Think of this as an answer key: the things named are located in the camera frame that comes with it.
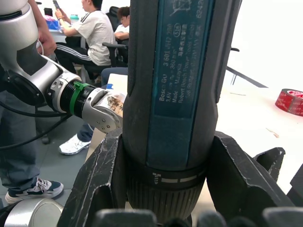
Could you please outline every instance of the sneaker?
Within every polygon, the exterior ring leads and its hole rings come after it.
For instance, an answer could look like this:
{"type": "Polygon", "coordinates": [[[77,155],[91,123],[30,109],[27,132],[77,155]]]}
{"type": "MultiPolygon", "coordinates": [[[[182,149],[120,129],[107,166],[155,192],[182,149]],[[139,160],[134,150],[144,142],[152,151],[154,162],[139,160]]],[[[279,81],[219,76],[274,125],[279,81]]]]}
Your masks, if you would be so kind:
{"type": "Polygon", "coordinates": [[[75,155],[83,149],[88,148],[89,145],[90,141],[82,142],[78,139],[77,135],[74,135],[71,139],[69,139],[67,142],[65,142],[59,147],[59,151],[61,152],[61,154],[64,155],[75,155]]]}
{"type": "Polygon", "coordinates": [[[56,181],[46,181],[37,178],[36,184],[21,192],[8,190],[5,196],[6,202],[10,205],[21,200],[35,198],[53,198],[63,191],[63,184],[56,181]]]}

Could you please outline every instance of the black cable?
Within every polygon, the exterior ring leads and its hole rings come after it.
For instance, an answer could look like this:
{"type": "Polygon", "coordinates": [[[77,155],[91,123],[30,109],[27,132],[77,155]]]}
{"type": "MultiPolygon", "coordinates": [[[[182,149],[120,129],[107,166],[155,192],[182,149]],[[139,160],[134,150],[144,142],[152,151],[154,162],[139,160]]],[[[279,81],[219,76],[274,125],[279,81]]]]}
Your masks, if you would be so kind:
{"type": "Polygon", "coordinates": [[[3,108],[11,111],[11,112],[14,112],[14,113],[17,113],[17,114],[20,114],[20,115],[24,115],[24,116],[28,116],[28,117],[62,117],[62,116],[66,116],[65,113],[47,113],[47,114],[35,114],[35,113],[26,113],[26,112],[23,112],[23,111],[20,111],[20,110],[16,110],[16,109],[13,109],[11,107],[9,107],[8,105],[4,104],[3,102],[0,102],[0,106],[2,106],[3,108]]]}
{"type": "Polygon", "coordinates": [[[43,137],[44,135],[48,134],[51,130],[54,130],[55,128],[57,128],[62,122],[66,121],[67,119],[69,119],[71,117],[71,115],[67,115],[64,118],[62,118],[60,121],[58,121],[56,124],[54,124],[52,127],[50,127],[48,130],[46,130],[45,132],[41,133],[40,135],[37,135],[33,138],[31,138],[28,141],[22,142],[22,143],[18,143],[18,144],[13,144],[13,145],[9,145],[9,146],[5,146],[5,147],[0,147],[0,150],[8,150],[8,149],[13,149],[13,148],[17,148],[17,147],[21,147],[23,145],[26,145],[30,142],[33,142],[41,137],[43,137]]]}

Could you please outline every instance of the black pants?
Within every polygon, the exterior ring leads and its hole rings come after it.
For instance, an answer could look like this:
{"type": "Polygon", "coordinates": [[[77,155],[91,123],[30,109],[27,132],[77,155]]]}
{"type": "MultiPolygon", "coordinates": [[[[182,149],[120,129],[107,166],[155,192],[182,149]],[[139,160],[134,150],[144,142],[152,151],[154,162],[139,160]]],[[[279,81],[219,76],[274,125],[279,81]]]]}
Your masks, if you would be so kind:
{"type": "Polygon", "coordinates": [[[75,74],[76,70],[73,63],[79,65],[96,65],[88,56],[88,50],[81,47],[73,47],[65,43],[57,43],[55,54],[59,63],[68,71],[75,74]]]}

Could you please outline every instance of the red tape roll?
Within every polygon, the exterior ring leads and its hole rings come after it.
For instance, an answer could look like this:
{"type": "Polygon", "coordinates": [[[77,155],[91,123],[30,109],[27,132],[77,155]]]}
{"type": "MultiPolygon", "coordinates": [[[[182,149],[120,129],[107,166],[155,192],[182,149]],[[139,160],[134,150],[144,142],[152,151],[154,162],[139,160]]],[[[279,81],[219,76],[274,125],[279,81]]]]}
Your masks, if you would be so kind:
{"type": "Polygon", "coordinates": [[[291,89],[282,89],[276,106],[285,112],[303,116],[303,92],[291,89]]]}

